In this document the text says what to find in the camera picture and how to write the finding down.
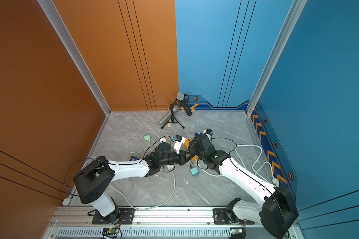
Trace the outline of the teal charger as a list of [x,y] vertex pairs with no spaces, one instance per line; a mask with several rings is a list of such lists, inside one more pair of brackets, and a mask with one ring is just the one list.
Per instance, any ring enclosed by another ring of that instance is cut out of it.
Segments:
[[196,167],[192,167],[190,169],[190,173],[193,177],[198,177],[199,176],[199,170]]

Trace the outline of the yellow power strip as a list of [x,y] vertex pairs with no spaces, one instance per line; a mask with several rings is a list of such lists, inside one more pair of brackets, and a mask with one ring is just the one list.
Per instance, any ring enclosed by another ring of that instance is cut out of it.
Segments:
[[185,139],[184,146],[185,146],[186,149],[188,149],[190,142],[191,142],[190,138]]

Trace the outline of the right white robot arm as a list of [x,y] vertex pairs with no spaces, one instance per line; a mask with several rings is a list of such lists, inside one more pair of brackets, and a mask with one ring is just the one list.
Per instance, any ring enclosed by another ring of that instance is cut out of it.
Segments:
[[275,186],[242,167],[228,153],[216,150],[206,134],[200,134],[190,141],[188,151],[204,161],[208,169],[230,179],[255,203],[234,199],[226,207],[226,216],[232,224],[245,220],[260,223],[277,239],[283,238],[299,216],[295,199],[284,185]]

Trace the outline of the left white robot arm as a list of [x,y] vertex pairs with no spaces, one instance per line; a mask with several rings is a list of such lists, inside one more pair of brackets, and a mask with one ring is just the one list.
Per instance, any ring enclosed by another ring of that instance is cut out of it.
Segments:
[[112,197],[106,194],[107,187],[114,181],[133,177],[149,177],[160,172],[166,165],[184,165],[194,157],[193,153],[172,148],[161,142],[143,159],[133,162],[117,162],[100,156],[85,166],[74,178],[78,197],[82,204],[89,204],[109,223],[121,217]]

